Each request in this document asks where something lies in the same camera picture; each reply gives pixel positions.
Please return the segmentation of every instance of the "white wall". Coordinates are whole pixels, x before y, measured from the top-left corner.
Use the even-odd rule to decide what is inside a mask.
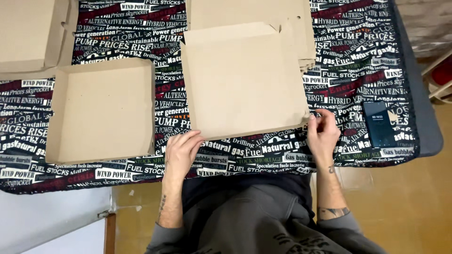
[[[13,195],[0,191],[0,253],[16,254],[97,221],[110,187]]]
[[[104,254],[105,219],[53,239],[23,254]]]

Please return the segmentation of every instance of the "person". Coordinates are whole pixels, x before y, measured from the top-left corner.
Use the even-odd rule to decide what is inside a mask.
[[[337,179],[335,116],[317,109],[307,142],[317,165],[317,223],[310,174],[242,174],[184,181],[204,141],[200,131],[172,136],[165,155],[153,253],[385,253],[361,232]]]

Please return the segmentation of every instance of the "cardboard box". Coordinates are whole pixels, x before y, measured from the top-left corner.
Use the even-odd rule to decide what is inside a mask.
[[[192,129],[216,140],[306,124],[309,108],[292,34],[290,23],[275,29],[264,22],[184,32]]]
[[[289,20],[294,31],[297,58],[315,61],[309,0],[281,0],[277,3],[273,0],[187,0],[186,6],[189,30],[260,21],[276,28]]]
[[[150,60],[58,68],[46,162],[78,164],[153,154],[154,98],[155,66]]]
[[[7,39],[0,41],[0,80],[50,78],[55,66],[70,65],[78,4],[77,0],[3,3],[0,29]]]

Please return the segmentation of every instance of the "person's left hand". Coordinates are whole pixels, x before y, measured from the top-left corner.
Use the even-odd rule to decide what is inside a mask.
[[[199,147],[204,142],[201,131],[189,131],[168,139],[165,153],[163,180],[183,182],[195,160]]]

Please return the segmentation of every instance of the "table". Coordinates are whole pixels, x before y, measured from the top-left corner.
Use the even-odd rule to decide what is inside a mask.
[[[335,165],[384,167],[438,153],[441,133],[393,0],[336,2],[311,0],[317,63],[303,76],[310,110],[334,112],[342,130]],[[54,79],[2,81],[0,189],[33,194],[161,181],[168,137],[190,129],[178,43],[186,26],[185,3],[144,3],[160,0],[80,2],[73,64],[123,57],[155,63],[156,154],[91,164],[46,164],[44,130]],[[31,90],[36,84],[43,89]],[[22,97],[42,99],[27,103],[15,99]],[[370,146],[361,102],[374,100],[386,101],[397,148]],[[12,133],[10,126],[23,127],[24,132]],[[218,160],[208,163],[209,158]],[[103,168],[126,174],[97,174]],[[207,141],[187,178],[260,172],[315,172],[306,128]]]

